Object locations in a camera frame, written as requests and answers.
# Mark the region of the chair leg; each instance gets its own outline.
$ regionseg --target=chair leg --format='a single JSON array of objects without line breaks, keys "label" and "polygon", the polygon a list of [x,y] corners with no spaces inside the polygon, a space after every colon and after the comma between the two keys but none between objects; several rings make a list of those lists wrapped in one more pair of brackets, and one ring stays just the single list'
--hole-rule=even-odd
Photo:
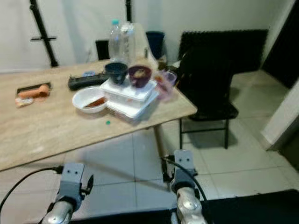
[{"label": "chair leg", "polygon": [[228,134],[229,134],[229,120],[225,121],[225,136],[224,136],[224,148],[228,148]]},{"label": "chair leg", "polygon": [[179,120],[179,149],[183,149],[182,119]]}]

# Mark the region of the black chair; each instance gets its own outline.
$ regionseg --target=black chair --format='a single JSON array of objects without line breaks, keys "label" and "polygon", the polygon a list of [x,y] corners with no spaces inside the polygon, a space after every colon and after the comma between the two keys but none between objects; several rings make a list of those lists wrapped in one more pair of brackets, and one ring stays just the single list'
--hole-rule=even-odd
[{"label": "black chair", "polygon": [[235,119],[238,110],[229,101],[229,89],[233,77],[233,64],[218,49],[197,46],[182,58],[179,67],[178,88],[193,102],[198,111],[189,116],[193,121],[225,120],[224,127],[183,131],[179,120],[179,142],[182,135],[205,131],[225,130],[224,147],[228,148],[229,120]]}]

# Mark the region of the black radiator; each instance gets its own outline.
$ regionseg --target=black radiator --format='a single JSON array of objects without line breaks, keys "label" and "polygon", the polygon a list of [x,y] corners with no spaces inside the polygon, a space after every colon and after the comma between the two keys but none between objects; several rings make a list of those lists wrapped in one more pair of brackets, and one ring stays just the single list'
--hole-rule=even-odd
[{"label": "black radiator", "polygon": [[206,45],[225,52],[234,64],[234,73],[254,71],[261,66],[267,34],[268,30],[184,32],[178,58],[192,47]]}]

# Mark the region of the white wall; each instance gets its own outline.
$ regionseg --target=white wall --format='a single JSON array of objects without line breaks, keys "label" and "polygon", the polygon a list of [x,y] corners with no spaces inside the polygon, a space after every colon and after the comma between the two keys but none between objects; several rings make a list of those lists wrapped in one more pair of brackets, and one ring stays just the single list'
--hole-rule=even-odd
[{"label": "white wall", "polygon": [[276,110],[264,130],[263,136],[274,145],[288,127],[299,117],[299,80]]},{"label": "white wall", "polygon": [[[39,0],[39,7],[59,65],[97,59],[95,40],[107,39],[111,20],[125,20],[124,0]],[[39,36],[29,0],[0,1],[0,72],[43,69],[50,61]]]},{"label": "white wall", "polygon": [[168,59],[178,56],[183,31],[269,29],[294,0],[135,0],[134,20],[166,33]]}]

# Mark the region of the black pole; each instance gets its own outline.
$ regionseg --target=black pole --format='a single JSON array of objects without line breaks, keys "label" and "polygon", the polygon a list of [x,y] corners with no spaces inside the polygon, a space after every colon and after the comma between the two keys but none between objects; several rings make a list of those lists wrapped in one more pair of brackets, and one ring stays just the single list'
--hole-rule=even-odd
[{"label": "black pole", "polygon": [[43,19],[42,19],[42,16],[40,14],[40,11],[39,11],[36,0],[30,0],[30,9],[31,9],[31,11],[34,15],[35,20],[36,20],[36,24],[38,26],[39,32],[41,33],[41,37],[32,38],[31,40],[32,41],[43,40],[43,43],[46,47],[48,56],[49,56],[50,61],[51,61],[51,67],[57,67],[58,62],[55,59],[55,55],[54,55],[53,49],[52,49],[51,44],[50,44],[50,40],[54,40],[56,38],[55,37],[50,37],[50,38],[48,37],[47,31],[46,31],[46,28],[43,24]]},{"label": "black pole", "polygon": [[126,8],[127,8],[127,21],[132,22],[131,0],[126,0]]}]

